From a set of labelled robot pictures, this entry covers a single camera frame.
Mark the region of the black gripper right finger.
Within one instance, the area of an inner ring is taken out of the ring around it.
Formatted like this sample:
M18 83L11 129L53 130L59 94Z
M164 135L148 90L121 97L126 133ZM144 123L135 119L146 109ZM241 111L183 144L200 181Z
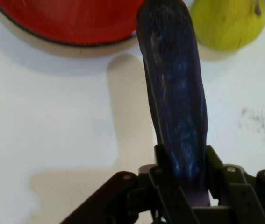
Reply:
M251 176L241 166L223 164L211 146L206 156L212 197L233 210L237 224L265 224L265 169Z

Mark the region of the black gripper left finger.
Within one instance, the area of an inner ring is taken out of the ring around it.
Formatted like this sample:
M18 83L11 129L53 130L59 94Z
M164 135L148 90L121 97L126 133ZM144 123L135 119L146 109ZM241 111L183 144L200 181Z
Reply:
M139 174L121 171L69 214L64 224L134 224L139 214L150 211L152 222L198 224L182 189L170 172L170 161L162 145L154 147L156 164L139 168Z

